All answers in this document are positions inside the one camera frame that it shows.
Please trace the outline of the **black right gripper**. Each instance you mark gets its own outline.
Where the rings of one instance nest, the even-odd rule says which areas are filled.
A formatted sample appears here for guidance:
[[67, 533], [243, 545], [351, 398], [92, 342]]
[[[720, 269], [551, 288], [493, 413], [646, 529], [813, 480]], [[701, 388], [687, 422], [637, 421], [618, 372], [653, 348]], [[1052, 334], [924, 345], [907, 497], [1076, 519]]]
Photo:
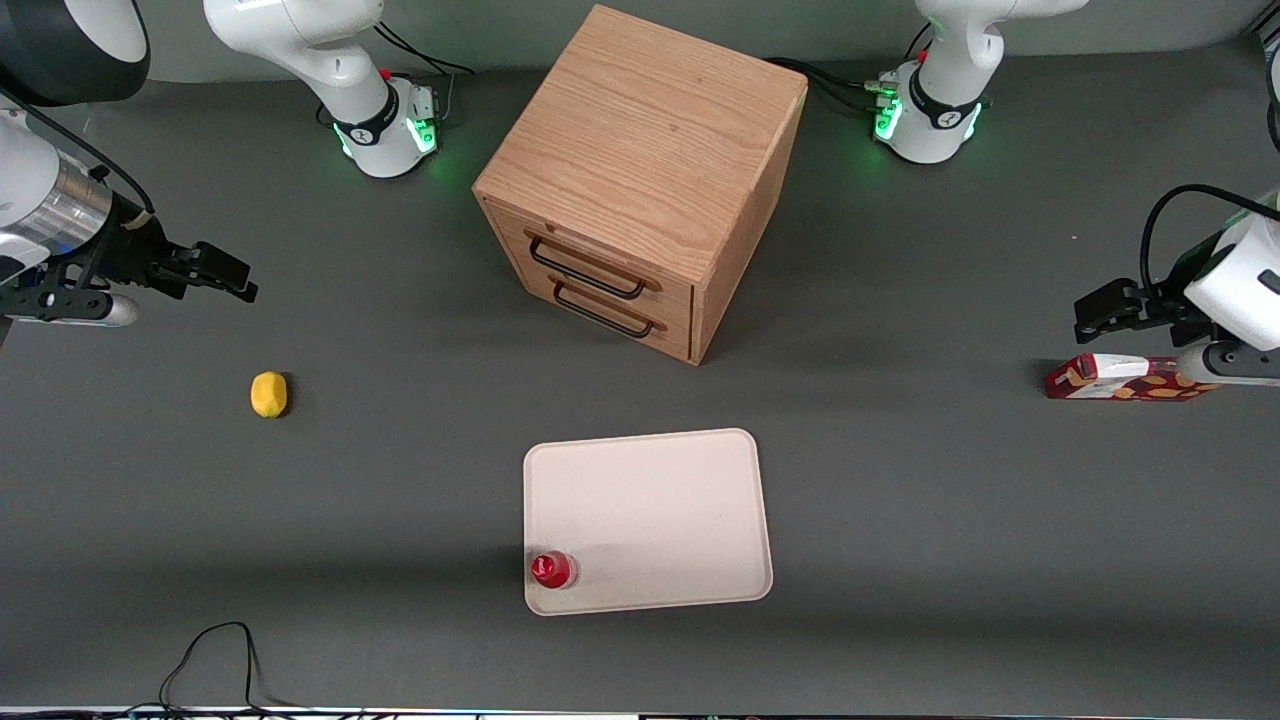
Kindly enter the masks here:
[[106, 223], [90, 251], [95, 281], [137, 284], [170, 299], [183, 299], [187, 287], [205, 287], [253, 304], [259, 287], [250, 281], [250, 265], [221, 249], [197, 242], [192, 249], [168, 240], [155, 217], [134, 229], [127, 225], [143, 214], [122, 195], [111, 197]]

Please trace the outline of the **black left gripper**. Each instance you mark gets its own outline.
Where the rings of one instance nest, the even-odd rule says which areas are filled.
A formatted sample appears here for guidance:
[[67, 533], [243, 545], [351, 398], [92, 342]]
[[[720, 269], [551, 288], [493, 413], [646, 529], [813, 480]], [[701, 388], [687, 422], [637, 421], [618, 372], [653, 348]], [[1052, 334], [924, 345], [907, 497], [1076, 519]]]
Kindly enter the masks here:
[[1088, 345], [1105, 334], [1161, 325], [1170, 327], [1175, 347], [1220, 340], [1217, 324], [1187, 297], [1187, 288], [1210, 264], [1221, 237], [1222, 232], [1216, 232], [1183, 252], [1158, 282], [1151, 282], [1149, 254], [1144, 251], [1140, 269], [1147, 272], [1143, 275], [1146, 292], [1135, 281], [1110, 281], [1076, 300], [1075, 342]]

